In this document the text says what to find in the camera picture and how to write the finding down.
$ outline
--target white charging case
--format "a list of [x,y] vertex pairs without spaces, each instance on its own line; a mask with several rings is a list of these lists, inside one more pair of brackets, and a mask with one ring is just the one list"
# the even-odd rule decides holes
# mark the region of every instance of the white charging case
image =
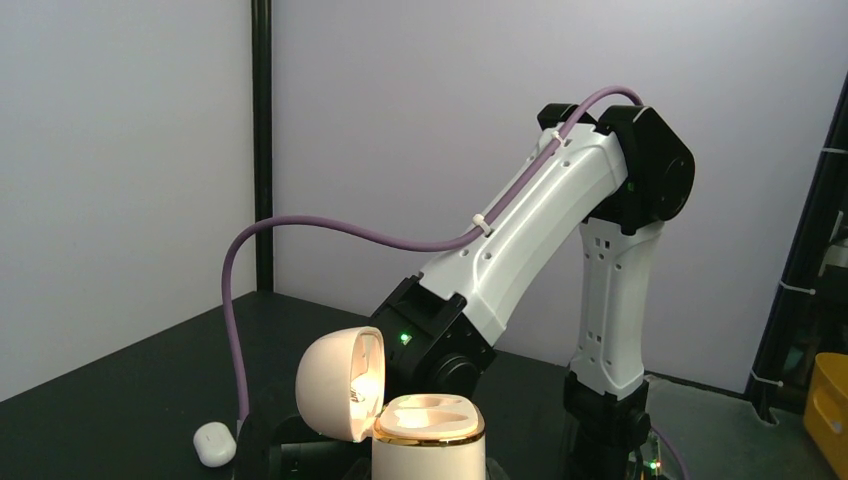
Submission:
[[307,425],[327,437],[372,437],[374,480],[484,480],[485,422],[477,407],[458,395],[416,394],[384,409],[385,379],[380,331],[339,330],[303,354],[297,408]]

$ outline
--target black vertical post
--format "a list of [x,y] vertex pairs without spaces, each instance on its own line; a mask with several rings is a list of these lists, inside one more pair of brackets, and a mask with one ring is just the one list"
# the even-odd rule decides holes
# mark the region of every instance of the black vertical post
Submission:
[[[256,221],[274,214],[271,163],[271,0],[251,1],[253,37],[253,195]],[[256,235],[256,289],[274,290],[274,236]]]
[[[783,283],[802,289],[814,288],[819,268],[830,242],[839,206],[848,189],[848,78],[842,87],[836,112],[813,177],[812,186],[789,258],[783,270]],[[760,342],[753,370],[757,376],[778,379],[792,346],[799,322],[810,304],[810,294],[779,287],[772,303],[766,331]],[[775,386],[748,381],[745,394],[763,420],[771,421]]]

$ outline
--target white wall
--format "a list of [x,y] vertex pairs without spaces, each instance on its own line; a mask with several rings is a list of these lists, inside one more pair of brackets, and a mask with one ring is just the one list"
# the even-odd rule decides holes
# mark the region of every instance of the white wall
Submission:
[[[645,364],[741,391],[848,70],[846,19],[836,0],[278,2],[277,211],[453,237],[519,168],[545,104],[631,86],[698,165],[657,252]],[[360,313],[427,260],[276,238],[280,291]],[[499,346],[567,362],[580,272],[575,234]]]
[[0,400],[220,305],[250,105],[244,2],[0,2]]

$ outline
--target yellow bin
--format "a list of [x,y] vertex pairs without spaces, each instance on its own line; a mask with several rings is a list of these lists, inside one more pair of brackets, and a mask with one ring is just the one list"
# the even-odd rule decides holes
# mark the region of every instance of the yellow bin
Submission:
[[848,480],[848,355],[816,355],[804,426],[840,480]]

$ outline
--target robotic arm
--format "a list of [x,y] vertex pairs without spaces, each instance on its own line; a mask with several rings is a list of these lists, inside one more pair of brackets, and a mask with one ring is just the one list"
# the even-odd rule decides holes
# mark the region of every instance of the robotic arm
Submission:
[[[521,171],[574,108],[542,110],[543,133]],[[579,227],[581,326],[564,403],[580,429],[569,468],[573,478],[623,478],[627,456],[650,429],[641,333],[651,259],[664,222],[688,199],[695,164],[651,107],[610,107],[597,121],[584,115],[561,141],[484,226],[491,231],[404,280],[372,325],[386,338],[387,400],[418,392],[471,397],[518,301]]]

